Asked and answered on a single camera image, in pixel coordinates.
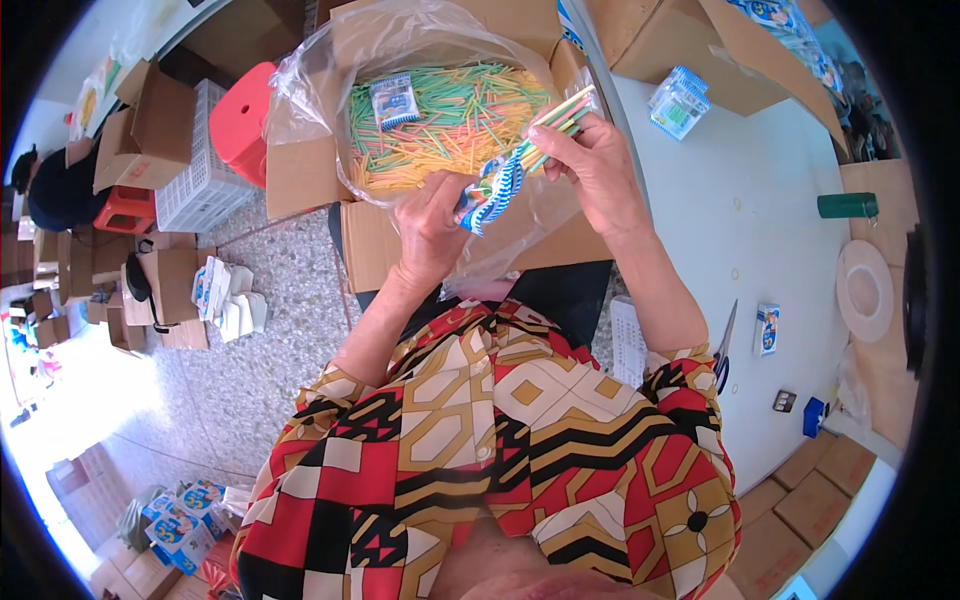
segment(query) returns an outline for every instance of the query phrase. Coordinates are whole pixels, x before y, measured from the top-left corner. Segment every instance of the red geometric print shirt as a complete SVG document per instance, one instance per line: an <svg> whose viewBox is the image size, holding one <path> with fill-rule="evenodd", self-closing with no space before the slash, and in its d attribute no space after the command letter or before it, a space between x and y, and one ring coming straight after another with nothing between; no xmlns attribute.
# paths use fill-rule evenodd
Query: red geometric print shirt
<svg viewBox="0 0 960 600"><path fill-rule="evenodd" d="M245 598L426 598L481 507L552 564L699 597L740 543L707 347L651 354L635 391L542 315L462 302L385 386L302 388L231 572Z"/></svg>

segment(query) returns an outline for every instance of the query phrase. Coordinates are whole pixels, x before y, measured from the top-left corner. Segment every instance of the hand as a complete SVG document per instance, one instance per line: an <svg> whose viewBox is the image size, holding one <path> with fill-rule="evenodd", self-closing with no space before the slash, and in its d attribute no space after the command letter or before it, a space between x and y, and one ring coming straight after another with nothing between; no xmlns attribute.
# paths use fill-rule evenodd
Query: hand
<svg viewBox="0 0 960 600"><path fill-rule="evenodd" d="M463 173L431 173L423 178L423 188L396 208L403 250L395 275L414 290L429 294L456 266L470 233L457 225L453 209L475 181Z"/></svg>
<svg viewBox="0 0 960 600"><path fill-rule="evenodd" d="M566 173L577 190L587 220L608 244L651 226L623 133L597 115L577 121L575 137L535 126L527 135L550 158L543 171L551 181Z"/></svg>

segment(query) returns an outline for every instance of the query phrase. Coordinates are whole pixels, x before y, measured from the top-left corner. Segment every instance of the tiled floor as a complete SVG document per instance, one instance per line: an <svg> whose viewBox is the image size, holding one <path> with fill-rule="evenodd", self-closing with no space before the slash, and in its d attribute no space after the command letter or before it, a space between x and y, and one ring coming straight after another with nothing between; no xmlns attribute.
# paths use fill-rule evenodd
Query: tiled floor
<svg viewBox="0 0 960 600"><path fill-rule="evenodd" d="M210 328L209 351L163 348L148 332L143 360L152 377L130 384L126 393L139 398L132 416L103 441L132 493L199 475L252 483L293 413L297 388L313 382L360 317L353 297L341 292L345 274L325 209L270 224L260 196L199 242L253 270L253 289L270 307L266 331L224 344ZM610 298L622 291L614 273L594 343L604 367L612 366ZM97 369L124 368L127 357L116 354Z"/></svg>

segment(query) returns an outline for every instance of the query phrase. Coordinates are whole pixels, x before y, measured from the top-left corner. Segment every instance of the packaging bag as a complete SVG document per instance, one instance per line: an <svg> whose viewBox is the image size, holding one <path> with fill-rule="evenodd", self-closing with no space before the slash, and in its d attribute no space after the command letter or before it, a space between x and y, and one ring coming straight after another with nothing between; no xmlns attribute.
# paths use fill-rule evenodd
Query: packaging bag
<svg viewBox="0 0 960 600"><path fill-rule="evenodd" d="M445 0L383 0L339 14L284 59L271 77L275 93L264 137L278 145L333 136L340 181L355 197L393 213L409 192L368 193L345 173L350 89L412 68L476 62L526 69L559 99L542 56L488 32L468 11ZM484 227L485 237L471 236L447 283L502 276L521 252L580 209L565 178L551 182L542 171L528 177L510 209Z"/></svg>

